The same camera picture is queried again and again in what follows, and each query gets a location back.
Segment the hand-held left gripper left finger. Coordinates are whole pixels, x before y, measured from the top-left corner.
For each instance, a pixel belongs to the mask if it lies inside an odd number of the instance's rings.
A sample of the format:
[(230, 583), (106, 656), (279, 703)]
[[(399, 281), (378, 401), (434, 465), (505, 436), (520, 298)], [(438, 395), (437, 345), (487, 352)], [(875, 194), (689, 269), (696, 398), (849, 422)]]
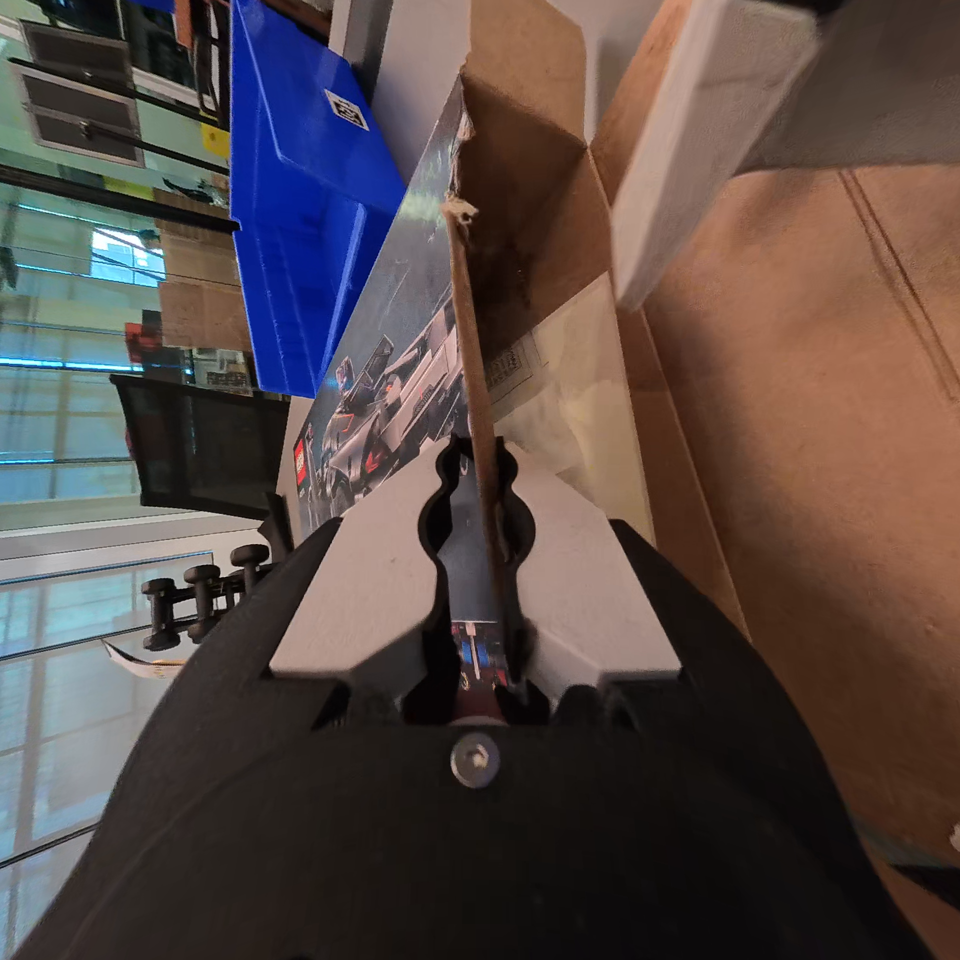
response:
[(332, 680), (400, 700), (459, 673), (440, 552), (460, 476), (460, 438), (433, 441), (349, 508), (269, 668), (277, 679)]

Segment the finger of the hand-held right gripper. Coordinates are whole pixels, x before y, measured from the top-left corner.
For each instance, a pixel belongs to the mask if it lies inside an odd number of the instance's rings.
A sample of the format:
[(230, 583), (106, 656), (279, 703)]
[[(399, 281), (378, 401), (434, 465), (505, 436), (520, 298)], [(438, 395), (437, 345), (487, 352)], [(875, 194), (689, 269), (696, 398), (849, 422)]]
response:
[(657, 80), (613, 196), (616, 304), (639, 309), (738, 171), (821, 43), (816, 13), (775, 2), (666, 3), (636, 59)]

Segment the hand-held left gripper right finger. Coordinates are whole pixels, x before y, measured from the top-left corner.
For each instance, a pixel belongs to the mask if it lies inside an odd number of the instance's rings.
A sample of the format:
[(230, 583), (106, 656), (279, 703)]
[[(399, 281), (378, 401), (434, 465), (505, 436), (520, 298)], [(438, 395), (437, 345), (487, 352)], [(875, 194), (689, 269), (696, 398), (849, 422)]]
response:
[(603, 510), (507, 441), (508, 493), (533, 522), (515, 574), (524, 667), (550, 701), (568, 689), (673, 681), (681, 662)]

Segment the white instruction booklet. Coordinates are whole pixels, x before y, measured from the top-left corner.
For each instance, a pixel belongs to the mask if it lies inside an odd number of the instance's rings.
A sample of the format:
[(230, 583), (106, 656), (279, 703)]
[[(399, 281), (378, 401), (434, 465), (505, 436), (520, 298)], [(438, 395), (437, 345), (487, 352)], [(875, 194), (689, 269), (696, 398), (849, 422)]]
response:
[(485, 378), (497, 436), (656, 543), (608, 272), (487, 360)]

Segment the black office chair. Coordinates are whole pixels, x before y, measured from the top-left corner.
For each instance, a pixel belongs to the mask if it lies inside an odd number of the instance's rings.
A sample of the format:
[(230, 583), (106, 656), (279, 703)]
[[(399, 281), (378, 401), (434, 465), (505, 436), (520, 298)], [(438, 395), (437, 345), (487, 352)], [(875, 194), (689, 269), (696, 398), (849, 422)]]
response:
[(290, 402), (131, 374), (109, 380), (142, 506), (257, 522), (262, 541), (232, 550), (225, 573), (201, 563), (184, 572), (184, 585), (158, 578), (141, 587), (150, 606), (145, 650), (173, 649), (183, 633), (199, 644), (293, 552), (289, 513), (276, 492)]

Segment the white paper tag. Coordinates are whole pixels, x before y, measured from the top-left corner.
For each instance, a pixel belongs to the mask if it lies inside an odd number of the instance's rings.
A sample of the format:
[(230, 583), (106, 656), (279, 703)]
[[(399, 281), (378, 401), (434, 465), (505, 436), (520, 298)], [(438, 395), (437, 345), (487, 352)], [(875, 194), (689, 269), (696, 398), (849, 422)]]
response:
[(122, 650), (107, 639), (101, 639), (100, 642), (114, 665), (139, 679), (172, 681), (179, 676), (187, 663), (185, 659), (144, 659)]

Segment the brown cardboard box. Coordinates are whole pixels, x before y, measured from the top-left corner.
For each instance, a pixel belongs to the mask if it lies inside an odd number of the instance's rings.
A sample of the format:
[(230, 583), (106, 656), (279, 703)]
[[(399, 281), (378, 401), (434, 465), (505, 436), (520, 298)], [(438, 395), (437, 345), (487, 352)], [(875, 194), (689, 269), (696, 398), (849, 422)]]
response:
[(158, 284), (165, 346), (253, 351), (233, 235), (158, 220), (166, 278)]

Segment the blue plastic bin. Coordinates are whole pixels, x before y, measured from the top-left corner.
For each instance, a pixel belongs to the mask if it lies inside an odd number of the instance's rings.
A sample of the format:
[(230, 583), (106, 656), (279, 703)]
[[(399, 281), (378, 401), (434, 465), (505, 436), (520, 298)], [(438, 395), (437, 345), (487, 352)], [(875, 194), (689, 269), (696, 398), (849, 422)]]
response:
[(405, 184), (341, 55), (231, 3), (230, 217), (256, 376), (313, 399)]

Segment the metal air vent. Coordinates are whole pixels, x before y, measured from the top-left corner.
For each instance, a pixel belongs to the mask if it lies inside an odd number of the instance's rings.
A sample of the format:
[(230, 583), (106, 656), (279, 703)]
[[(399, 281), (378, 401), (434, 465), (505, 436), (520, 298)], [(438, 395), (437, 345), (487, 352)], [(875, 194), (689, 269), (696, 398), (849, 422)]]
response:
[(19, 63), (9, 66), (33, 140), (48, 148), (144, 169), (137, 100)]
[(123, 86), (134, 84), (129, 45), (125, 40), (80, 30), (18, 20), (32, 60), (79, 78), (97, 77)]

